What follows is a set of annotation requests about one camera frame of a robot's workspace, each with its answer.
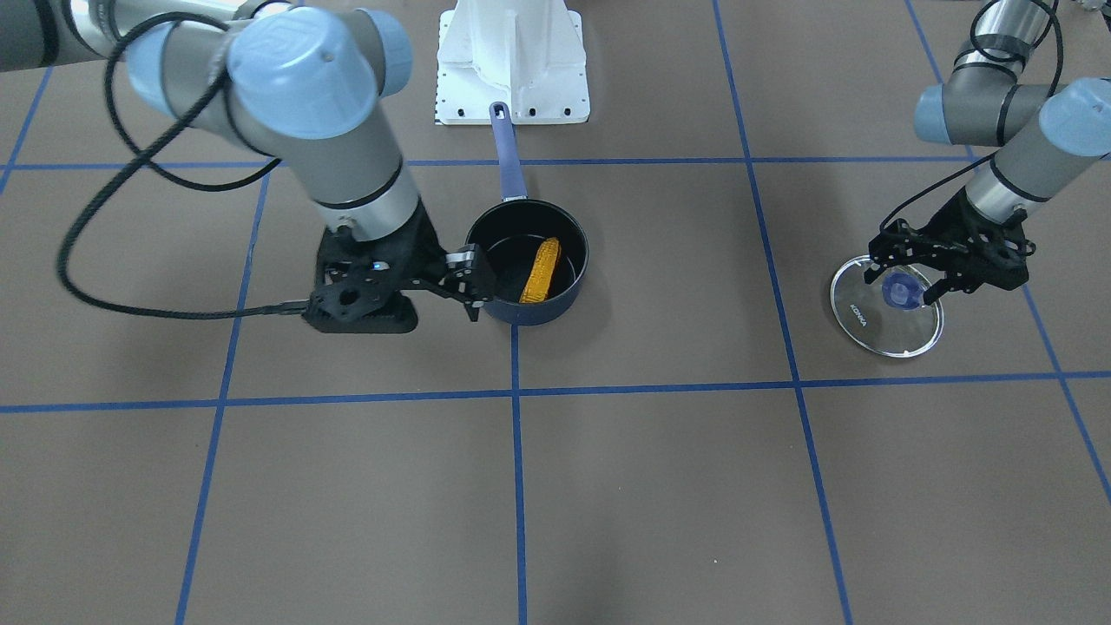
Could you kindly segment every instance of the corn on the cob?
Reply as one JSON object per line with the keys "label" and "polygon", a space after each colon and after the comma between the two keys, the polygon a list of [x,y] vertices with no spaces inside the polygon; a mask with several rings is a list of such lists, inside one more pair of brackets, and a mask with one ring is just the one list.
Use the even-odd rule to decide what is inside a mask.
{"label": "corn on the cob", "polygon": [[540,303],[548,299],[548,290],[551,288],[552,274],[556,272],[559,254],[559,239],[552,236],[540,243],[537,258],[532,262],[532,271],[529,273],[529,281],[524,284],[524,290],[521,291],[521,303]]}

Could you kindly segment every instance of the blue tape line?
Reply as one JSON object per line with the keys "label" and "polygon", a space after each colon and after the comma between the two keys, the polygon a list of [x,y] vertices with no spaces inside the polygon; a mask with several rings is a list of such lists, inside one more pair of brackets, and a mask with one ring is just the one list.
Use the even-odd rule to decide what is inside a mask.
{"label": "blue tape line", "polygon": [[[745,162],[788,164],[809,162],[968,162],[975,160],[969,155],[802,155],[802,157],[691,157],[691,158],[591,158],[591,159],[524,159],[528,165],[565,165],[565,164],[741,164]],[[498,161],[491,159],[460,160],[409,160],[410,167],[497,167]],[[83,171],[83,170],[117,170],[122,162],[38,162],[12,164],[12,171]],[[184,161],[161,163],[164,169],[253,169],[266,164],[262,161]],[[288,167],[284,162],[280,168]]]}
{"label": "blue tape line", "polygon": [[0,415],[34,413],[93,413],[106,411],[164,411],[173,409],[214,409],[216,400],[182,400],[169,402],[101,402],[86,404],[30,404],[0,406]]}
{"label": "blue tape line", "polygon": [[[182,161],[182,162],[160,162],[162,169],[258,169],[266,165],[263,161]],[[13,167],[16,170],[20,171],[70,171],[70,170],[90,170],[90,169],[122,169],[126,165],[123,162],[40,162],[40,163],[28,163],[28,164],[17,164]],[[284,162],[278,165],[288,167]]]}
{"label": "blue tape line", "polygon": [[962,155],[859,155],[859,157],[752,157],[752,162],[760,163],[807,163],[807,162],[965,162]]}
{"label": "blue tape line", "polygon": [[[247,292],[251,282],[251,263],[254,260],[254,244],[259,240],[259,224],[262,222],[262,210],[266,206],[267,191],[270,187],[270,175],[262,178],[259,189],[258,203],[254,206],[254,221],[251,224],[251,238],[247,245],[247,258],[243,260],[243,273],[239,281],[239,298],[236,303],[237,309],[242,309],[247,304]],[[227,406],[228,390],[231,387],[231,372],[236,364],[236,351],[239,347],[239,331],[243,320],[237,319],[232,322],[231,336],[228,339],[228,356],[223,365],[223,377],[220,382],[220,397],[218,400],[216,416],[212,419],[212,433],[209,436],[208,455],[204,458],[204,474],[201,477],[200,495],[197,497],[197,513],[193,516],[193,530],[189,537],[189,553],[186,556],[186,571],[181,578],[181,594],[178,596],[178,609],[174,616],[174,625],[183,625],[186,622],[186,611],[189,607],[189,593],[193,585],[193,571],[197,566],[197,553],[200,550],[201,531],[204,528],[204,513],[208,510],[208,495],[212,486],[212,472],[216,468],[216,454],[220,446],[220,432],[223,429],[223,413]]]}
{"label": "blue tape line", "polygon": [[650,384],[638,386],[572,386],[551,389],[522,389],[522,397],[554,397],[563,395],[635,395],[643,393],[709,393],[729,391],[768,391],[794,389],[792,382],[749,382],[710,384]]}
{"label": "blue tape line", "polygon": [[744,114],[741,110],[741,99],[737,90],[737,80],[733,77],[733,64],[729,56],[729,43],[725,40],[725,30],[721,19],[721,6],[718,0],[713,0],[713,17],[718,26],[718,40],[721,44],[721,56],[725,64],[725,77],[729,80],[729,92],[733,100],[733,113],[737,115],[737,129],[741,137],[741,147],[744,150],[744,167],[748,170],[749,183],[752,187],[752,202],[755,208],[757,222],[760,225],[760,239],[764,248],[764,258],[768,261],[768,274],[771,278],[772,294],[775,298],[775,310],[779,315],[780,330],[783,335],[783,347],[787,351],[787,361],[791,367],[791,382],[794,385],[794,397],[799,407],[799,419],[802,425],[802,433],[807,441],[807,453],[810,455],[810,470],[814,480],[814,492],[818,496],[818,506],[822,515],[822,524],[825,528],[825,542],[830,552],[830,564],[833,567],[833,578],[837,583],[838,596],[841,601],[841,614],[845,625],[852,625],[852,608],[849,604],[849,592],[844,584],[844,575],[841,571],[841,558],[838,555],[837,537],[833,533],[833,522],[829,512],[829,504],[825,501],[825,488],[822,483],[821,466],[818,462],[818,451],[813,442],[813,433],[810,430],[810,419],[807,413],[807,403],[803,397],[802,387],[799,385],[799,367],[794,359],[794,347],[791,344],[791,331],[788,327],[787,310],[783,305],[783,296],[780,292],[779,278],[775,271],[775,259],[772,254],[771,239],[768,234],[768,224],[764,220],[763,203],[760,199],[760,185],[757,182],[755,168],[752,164],[752,151],[749,145],[748,132],[744,128]]}
{"label": "blue tape line", "polygon": [[818,447],[814,445],[814,434],[810,429],[810,414],[807,411],[807,400],[802,387],[794,387],[794,401],[799,404],[799,415],[802,420],[802,434],[807,440],[807,456],[810,457],[810,472],[814,476],[814,492],[818,494],[818,507],[821,510],[822,527],[825,530],[825,543],[830,552],[830,563],[833,565],[833,581],[841,598],[841,615],[848,625],[852,625],[852,608],[849,605],[849,591],[844,585],[844,573],[841,569],[841,554],[837,547],[837,536],[833,534],[833,518],[830,515],[829,501],[825,498],[825,484],[822,481],[821,465],[818,463]]}
{"label": "blue tape line", "polygon": [[512,397],[512,392],[502,391],[446,391],[438,393],[374,393],[364,395],[310,395],[302,397],[243,397],[228,400],[232,407],[243,406],[298,406],[318,404],[370,404],[379,402],[438,402],[446,400],[484,400],[490,397]]}
{"label": "blue tape line", "polygon": [[1033,315],[1034,324],[1038,326],[1038,333],[1042,337],[1042,344],[1045,346],[1045,353],[1049,354],[1049,360],[1053,364],[1053,371],[1057,372],[1057,379],[1061,385],[1061,392],[1064,393],[1064,400],[1069,404],[1069,411],[1072,412],[1072,421],[1077,424],[1077,430],[1080,431],[1080,438],[1084,442],[1084,448],[1088,450],[1088,457],[1092,462],[1092,468],[1095,470],[1095,475],[1099,477],[1100,485],[1103,487],[1103,495],[1107,497],[1108,504],[1111,504],[1111,483],[1108,483],[1108,474],[1103,470],[1103,463],[1100,462],[1100,455],[1095,451],[1095,445],[1092,444],[1092,437],[1088,433],[1088,426],[1084,424],[1084,419],[1080,415],[1080,409],[1077,407],[1077,402],[1072,397],[1072,390],[1069,389],[1069,376],[1067,376],[1061,370],[1061,363],[1057,359],[1057,352],[1053,350],[1053,344],[1049,340],[1049,332],[1045,331],[1045,324],[1042,323],[1041,314],[1038,311],[1038,304],[1034,303],[1034,295],[1030,292],[1030,284],[1022,284],[1022,292],[1027,296],[1027,304],[1030,306],[1030,314]]}
{"label": "blue tape line", "polygon": [[[964,376],[921,376],[895,379],[840,379],[840,380],[803,380],[779,382],[742,382],[742,383],[705,383],[705,384],[657,384],[633,386],[572,386],[572,387],[538,387],[521,389],[521,397],[557,397],[568,395],[637,395],[652,393],[730,393],[745,391],[801,389],[847,389],[867,386],[901,386],[901,385],[940,385],[940,384],[992,384],[1008,382],[1055,381],[1064,376],[1067,380],[1105,380],[1111,379],[1107,372],[1068,372],[1029,373],[1029,374],[980,374]],[[229,399],[223,402],[227,407],[250,406],[301,406],[322,404],[370,404],[384,402],[443,402],[451,400],[488,400],[511,399],[512,390],[491,391],[446,391],[433,393],[378,393],[363,395],[309,395],[288,397],[242,397]],[[148,411],[173,409],[214,409],[219,400],[181,400],[164,402],[103,402],[78,404],[30,404],[0,406],[3,414],[33,413],[87,413],[103,411]]]}
{"label": "blue tape line", "polygon": [[34,120],[34,113],[39,112],[39,102],[42,101],[42,94],[47,91],[47,83],[50,82],[50,74],[53,73],[54,68],[47,68],[47,71],[42,73],[42,80],[39,81],[39,88],[34,91],[34,98],[31,99],[31,105],[27,109],[27,117],[23,118],[23,125],[19,129],[19,135],[16,137],[16,144],[11,148],[11,154],[8,155],[8,167],[4,168],[3,173],[0,174],[0,194],[3,194],[3,190],[8,187],[8,178],[11,177],[11,172],[14,170],[16,160],[19,159],[19,152],[23,149],[23,141],[27,140],[27,133],[31,130],[31,122]]}
{"label": "blue tape line", "polygon": [[933,58],[933,50],[930,49],[930,42],[925,39],[925,31],[922,30],[922,22],[918,19],[918,12],[914,11],[914,6],[911,4],[910,0],[903,0],[907,4],[907,12],[910,13],[910,19],[914,22],[914,30],[918,31],[918,40],[922,43],[922,50],[925,52],[925,58],[930,60],[930,69],[933,70],[933,78],[938,81],[938,84],[944,83],[944,79],[941,77],[941,69],[938,68],[938,61]]}
{"label": "blue tape line", "polygon": [[517,622],[528,625],[529,593],[526,578],[524,542],[524,463],[521,456],[521,367],[520,333],[517,325],[510,329],[510,379],[513,390],[513,500],[517,507]]}
{"label": "blue tape line", "polygon": [[1057,360],[1057,351],[1053,350],[1053,344],[1049,341],[1049,333],[1045,331],[1045,324],[1042,323],[1038,304],[1034,303],[1034,295],[1030,292],[1030,284],[1022,284],[1022,294],[1027,298],[1027,305],[1030,306],[1030,314],[1034,319],[1034,325],[1038,326],[1038,334],[1041,335],[1042,345],[1045,346],[1045,354],[1049,355],[1050,365],[1052,365],[1053,372],[1057,375],[1062,375],[1061,362]]}
{"label": "blue tape line", "polygon": [[1033,382],[1057,380],[1057,374],[983,374],[967,376],[923,376],[899,379],[857,379],[857,380],[817,380],[801,381],[803,389],[845,389],[853,386],[903,386],[932,384],[971,384],[999,382]]}
{"label": "blue tape line", "polygon": [[1111,372],[1065,372],[1067,380],[1102,380],[1111,379]]}

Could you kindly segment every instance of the brown floor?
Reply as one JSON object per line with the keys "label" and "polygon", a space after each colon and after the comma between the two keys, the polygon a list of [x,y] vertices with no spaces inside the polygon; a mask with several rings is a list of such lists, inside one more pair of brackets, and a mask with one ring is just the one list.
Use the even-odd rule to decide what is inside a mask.
{"label": "brown floor", "polygon": [[[454,3],[319,4],[408,29],[383,105],[461,244],[499,192],[489,128],[432,123]],[[1061,4],[1065,80],[1105,74],[1103,22]],[[570,2],[591,119],[519,139],[592,258],[536,329],[432,295],[403,336],[82,304],[53,254],[129,158],[102,65],[0,75],[0,623],[1111,622],[1111,163],[1027,223],[1028,286],[943,299],[928,354],[872,355],[829,310],[888,210],[969,161],[911,119],[978,6]],[[120,98],[143,140],[168,124]],[[161,159],[258,160],[200,131]],[[214,195],[142,172],[74,273],[146,304],[298,299],[320,228],[288,169]]]}

